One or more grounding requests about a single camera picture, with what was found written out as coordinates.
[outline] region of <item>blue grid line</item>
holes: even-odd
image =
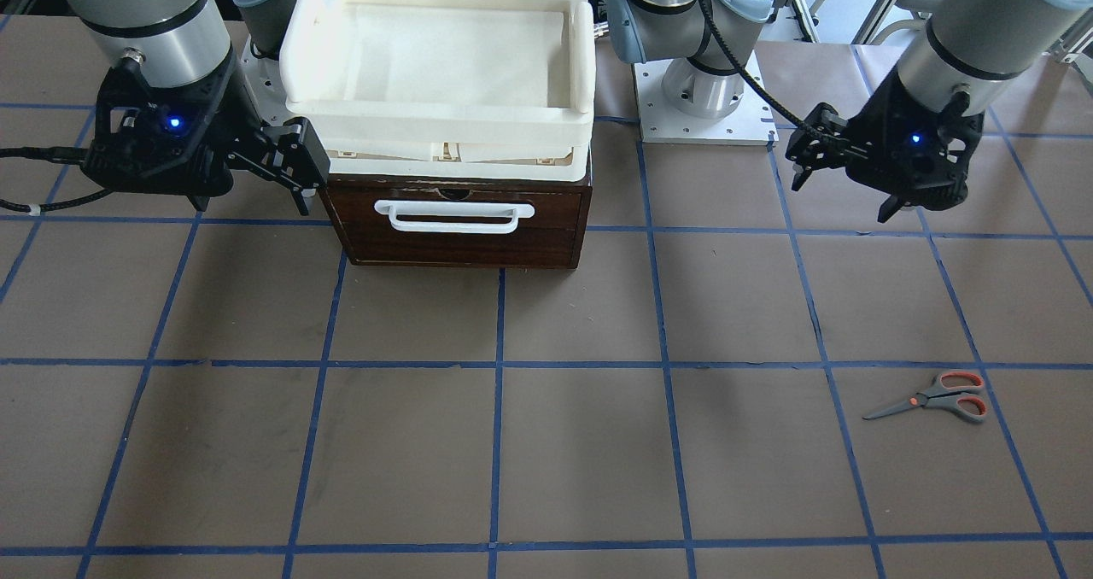
[[[284,553],[284,567],[281,571],[283,579],[292,577],[292,563],[296,552],[296,540],[299,537],[299,523],[304,516],[304,499],[307,497],[307,480],[312,474],[312,459],[315,456],[315,438],[319,430],[319,414],[322,411],[322,392],[327,385],[328,362],[330,361],[330,347],[333,345],[334,327],[338,322],[338,307],[341,304],[342,285],[345,282],[345,264],[349,257],[341,252],[338,262],[338,283],[334,284],[334,292],[330,298],[330,315],[327,318],[327,333],[322,341],[322,362],[319,366],[319,374],[315,379],[315,397],[312,401],[312,418],[307,426],[307,442],[304,446],[304,461],[299,469],[299,485],[296,488],[296,503],[292,510],[292,524],[289,528],[289,544]]]
[[[1056,541],[1093,541],[1093,532],[1051,532]]]
[[[1006,128],[1002,127],[1002,121],[998,119],[998,115],[996,115],[995,109],[990,109],[990,119],[995,120],[995,127],[998,127],[999,132],[1001,132],[1002,140],[1004,140],[1006,146],[1009,147],[1010,155],[1013,156],[1013,162],[1016,164],[1018,170],[1021,172],[1021,177],[1024,179],[1025,185],[1029,187],[1029,191],[1030,193],[1032,193],[1032,198],[1035,199],[1036,206],[1038,206],[1039,212],[1044,214],[1044,221],[1047,222],[1047,228],[1050,229],[1051,236],[1055,237],[1055,240],[1059,245],[1059,249],[1061,249],[1062,251],[1062,257],[1066,257],[1067,264],[1070,264],[1070,271],[1073,272],[1074,279],[1078,280],[1078,285],[1082,287],[1082,292],[1084,292],[1085,294],[1085,302],[1089,303],[1091,307],[1093,307],[1093,292],[1090,292],[1089,284],[1085,284],[1085,280],[1082,277],[1082,272],[1079,271],[1078,264],[1074,263],[1073,257],[1070,257],[1070,251],[1067,248],[1067,245],[1065,244],[1065,241],[1060,239],[1059,229],[1056,228],[1055,222],[1051,221],[1051,214],[1047,213],[1047,206],[1044,205],[1043,199],[1039,198],[1039,193],[1037,193],[1036,187],[1033,185],[1029,172],[1025,170],[1024,164],[1018,156],[1016,147],[1014,147],[1013,143],[1010,142],[1010,139],[1006,132]]]
[[[0,108],[4,109],[79,109],[79,111],[93,111],[95,105],[69,105],[69,104],[4,104],[0,102]]]
[[[757,228],[757,226],[645,226],[635,225],[595,225],[588,226],[589,232],[599,233],[729,233],[729,234],[753,234],[753,236],[788,236],[785,228]],[[921,237],[926,233],[921,232],[854,232],[849,228],[796,228],[798,236],[824,236],[824,237]],[[1093,236],[1080,236],[1080,234],[1060,234],[1053,236],[1049,233],[960,233],[945,232],[933,233],[935,237],[960,237],[960,239],[975,240],[1093,240]]]
[[[70,358],[70,357],[3,357],[0,366],[110,366],[110,368],[129,368],[151,364],[158,368],[167,366],[196,366],[202,364],[202,358]]]
[[[1062,567],[1062,559],[1059,557],[1059,552],[1055,547],[1055,542],[1051,539],[1050,531],[1047,527],[1047,520],[1044,518],[1044,511],[1041,509],[1039,503],[1036,499],[1036,493],[1033,489],[1032,481],[1029,478],[1029,473],[1025,471],[1024,462],[1021,461],[1021,454],[1019,453],[1016,445],[1013,441],[1013,436],[1010,434],[1010,427],[1007,423],[1006,415],[1002,412],[998,397],[995,393],[995,387],[991,383],[990,374],[987,374],[987,368],[983,365],[979,348],[976,346],[975,339],[972,336],[972,327],[968,326],[967,318],[964,316],[964,307],[961,306],[960,298],[956,296],[956,290],[952,284],[952,279],[949,276],[948,269],[945,269],[944,260],[941,259],[941,251],[938,249],[938,245],[933,240],[933,236],[930,234],[930,225],[929,222],[926,221],[926,214],[922,213],[921,209],[918,209],[917,213],[918,221],[921,222],[922,229],[926,232],[926,240],[929,241],[930,251],[933,252],[933,259],[937,261],[941,280],[945,284],[945,291],[949,292],[949,299],[952,299],[953,309],[956,310],[956,317],[960,318],[961,329],[964,330],[964,338],[967,341],[968,348],[972,350],[972,357],[975,358],[976,365],[979,368],[979,374],[983,376],[984,383],[987,387],[987,395],[990,399],[991,406],[995,409],[998,426],[1001,428],[1002,438],[1006,440],[1006,446],[1009,448],[1010,456],[1013,458],[1018,474],[1021,477],[1021,484],[1024,486],[1033,513],[1036,516],[1036,523],[1039,525],[1043,539],[1047,543],[1048,552],[1050,552],[1051,559],[1055,562],[1055,568],[1059,572],[1059,579],[1067,579],[1066,568]]]
[[[75,139],[75,146],[79,146],[83,142],[84,137],[87,135],[87,131],[91,129],[95,118],[95,113],[89,113],[85,120],[83,120],[83,127],[80,128],[80,133]],[[52,202],[54,198],[57,197],[57,191],[61,187],[61,181],[63,181],[67,175],[69,166],[62,166],[61,170],[57,174],[57,179],[54,181],[54,186],[49,189],[49,194],[46,198],[46,202]],[[0,284],[0,304],[3,304],[3,299],[8,296],[8,291],[11,290],[11,284],[15,282],[15,275],[19,274],[19,269],[23,267],[23,261],[26,260],[27,252],[31,252],[31,247],[34,245],[35,237],[38,236],[38,229],[42,228],[43,216],[34,217],[34,225],[31,226],[31,233],[26,234],[26,240],[23,240],[23,248],[20,248],[19,256],[15,256],[15,261],[11,264],[11,269],[8,271],[8,276],[5,276],[3,284]]]
[[[984,135],[988,137],[1020,137],[1020,139],[1093,139],[1093,135],[1083,134],[1065,134],[1065,132],[984,132]]]
[[[680,450],[679,423],[675,420],[675,392],[672,386],[672,366],[668,358],[668,333],[665,327],[665,306],[660,292],[660,272],[657,263],[657,244],[653,232],[653,205],[649,199],[649,181],[645,167],[645,147],[642,142],[637,146],[637,170],[642,181],[642,202],[645,206],[645,225],[647,228],[646,240],[649,249],[649,268],[653,274],[653,302],[657,311],[657,338],[660,344],[660,368],[663,371],[665,380],[665,403],[668,409],[668,433],[672,444],[672,464],[675,470],[675,489],[680,505],[680,522],[683,528],[683,541],[690,544],[691,533],[691,508],[686,496],[686,481],[683,476],[683,453]],[[694,547],[685,547],[686,568],[689,579],[696,579],[698,571],[694,560]]]
[[[1055,532],[1055,541],[1090,542],[1093,532]],[[1027,543],[1043,542],[1041,532],[969,532],[948,534],[878,535],[882,545],[915,545],[941,543]],[[843,547],[868,545],[868,536],[811,536],[772,539],[698,539],[684,541],[516,541],[510,543],[330,543],[296,545],[297,555],[316,554],[437,554],[496,552],[576,552],[618,550],[741,550],[788,547]],[[287,545],[105,545],[93,550],[94,556],[158,556],[158,555],[284,555]],[[81,546],[0,547],[0,557],[55,557],[80,555]]]
[[[192,217],[140,217],[140,216],[57,216],[44,214],[32,217],[27,214],[0,214],[0,222],[103,222],[103,224],[149,224],[149,225],[188,225]],[[269,226],[329,226],[330,221],[308,220],[274,220],[274,217],[202,217],[202,225],[269,225]],[[645,233],[650,228],[637,225],[590,225],[588,232],[598,233]],[[787,236],[785,228],[756,228],[756,226],[653,226],[653,233],[738,233],[757,234],[757,236]],[[921,232],[854,232],[847,228],[797,228],[798,236],[827,237],[925,237]],[[975,240],[1093,240],[1093,236],[1061,233],[1053,236],[1050,233],[957,233],[936,232],[935,237],[955,237],[955,239]]]
[[[145,361],[144,368],[141,369],[140,379],[137,381],[137,389],[133,391],[133,399],[129,404],[129,413],[126,415],[125,426],[121,427],[121,436],[118,440],[118,448],[114,453],[114,462],[110,463],[109,475],[106,477],[106,485],[103,487],[103,496],[98,501],[98,509],[95,511],[95,520],[91,525],[91,533],[87,535],[86,551],[80,558],[80,567],[77,570],[77,579],[84,579],[87,576],[87,567],[91,565],[91,557],[96,544],[98,543],[98,533],[103,529],[103,522],[106,520],[106,509],[110,506],[110,498],[114,496],[114,486],[117,484],[118,473],[121,471],[121,461],[125,459],[126,449],[129,447],[129,432],[132,430],[133,420],[137,418],[137,407],[140,405],[141,397],[144,395],[144,389],[148,388],[148,381],[152,374],[152,364],[155,358],[155,353],[156,350],[160,348],[160,341],[163,339],[163,331],[167,327],[167,319],[171,315],[171,309],[175,304],[175,296],[178,295],[178,286],[183,280],[183,272],[186,269],[187,260],[193,249],[193,240],[195,237],[197,237],[200,216],[201,213],[195,214],[192,224],[190,225],[190,233],[186,237],[186,245],[184,245],[183,252],[178,257],[178,264],[175,268],[175,276],[171,281],[167,297],[164,299],[163,310],[160,311],[160,320],[156,322],[155,333],[152,334],[152,344],[148,350],[148,358]]]
[[[0,221],[37,221],[43,222],[110,222],[110,224],[137,225],[188,225],[193,217],[187,216],[61,216],[58,213],[45,213],[39,217],[27,214],[3,214]],[[202,225],[249,225],[249,226],[329,226],[330,221],[312,221],[305,217],[202,217]]]
[[[179,366],[199,366],[208,364],[213,368],[307,368],[314,369],[322,365],[321,361],[290,361],[290,358],[70,358],[70,357],[0,357],[0,366],[144,366],[151,364],[154,368],[179,368]],[[832,368],[932,368],[932,369],[967,369],[985,366],[987,369],[1041,369],[1041,371],[1057,371],[1058,369],[1080,369],[1090,371],[1093,364],[1047,364],[1046,362],[909,362],[909,361],[828,361],[828,362],[668,362],[672,369],[821,369],[824,365]],[[489,369],[495,368],[496,362],[328,362],[332,369]],[[509,369],[656,369],[663,362],[501,362],[501,366]]]
[[[497,524],[501,517],[501,425],[505,385],[505,269],[497,271],[497,341],[493,379],[493,450],[490,459],[490,559],[489,579],[497,578]]]
[[[850,428],[846,424],[846,414],[843,411],[843,400],[838,395],[838,385],[835,381],[835,373],[832,371],[831,361],[827,357],[827,346],[824,344],[823,329],[820,327],[820,315],[816,311],[815,299],[812,296],[812,287],[809,284],[808,271],[804,269],[804,259],[801,256],[801,247],[797,239],[797,232],[794,228],[794,220],[789,214],[789,202],[786,199],[786,189],[781,185],[781,177],[778,174],[778,162],[774,158],[774,143],[768,143],[766,154],[771,163],[771,172],[774,175],[774,182],[778,191],[778,201],[781,204],[781,215],[786,221],[786,229],[789,233],[789,245],[794,251],[794,259],[797,261],[797,272],[801,279],[801,287],[804,292],[804,302],[809,307],[809,318],[812,319],[812,331],[816,339],[816,350],[823,361],[824,377],[827,379],[827,389],[835,407],[835,416],[838,420],[839,433],[843,436],[843,447],[846,449],[847,463],[850,466],[850,475],[854,477],[854,488],[857,492],[858,505],[861,507],[861,519],[866,525],[866,533],[869,541],[869,548],[873,554],[873,564],[877,567],[878,579],[885,579],[884,560],[881,557],[881,550],[877,544],[877,531],[873,528],[873,518],[869,512],[869,500],[866,498],[866,487],[861,481],[861,472],[858,470],[858,459],[854,453],[854,442],[850,439]]]
[[[627,117],[622,116],[597,116],[593,118],[595,121],[614,121],[614,123],[639,123],[639,119],[627,119]]]
[[[776,127],[778,131],[796,131],[797,127],[791,123],[780,123]],[[1019,139],[1093,139],[1093,135],[1066,134],[1066,132],[983,132],[984,137],[1019,137]]]

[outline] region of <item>metal mounting plate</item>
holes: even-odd
[[[671,62],[634,64],[643,142],[713,143],[721,146],[765,146],[768,142],[777,142],[774,115],[752,88],[744,88],[737,111],[718,120],[687,116],[672,107],[660,86],[660,78]],[[763,83],[754,55],[748,59],[748,72]]]

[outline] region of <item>robotic arm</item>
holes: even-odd
[[[262,123],[213,0],[68,0],[114,66],[81,169],[105,189],[184,194],[197,210],[231,170],[286,187],[309,212],[329,167],[305,119]]]
[[[967,198],[968,162],[989,104],[1093,0],[944,0],[861,111],[843,119],[816,105],[789,139],[792,190],[813,170],[890,194],[885,222],[905,205],[949,210]]]

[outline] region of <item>drawer front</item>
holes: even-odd
[[[359,186],[332,182],[324,191],[334,228],[355,264],[454,264],[483,268],[576,268],[584,240],[590,189],[522,191],[456,189],[449,186]],[[470,224],[470,232],[515,222],[512,233],[438,233],[401,229],[375,210],[376,201],[489,202],[510,210],[530,205],[531,217],[399,216],[410,225]]]

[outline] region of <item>orange scissor handle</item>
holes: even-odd
[[[983,393],[983,390],[986,388],[987,385],[984,383],[983,377],[979,374],[965,373],[963,369],[957,369],[957,371],[953,373],[938,374],[938,377],[933,379],[933,385],[922,393],[928,397],[961,392]]]
[[[960,416],[965,422],[980,424],[987,418],[987,403],[976,393],[933,397],[926,403],[927,409],[943,409]]]

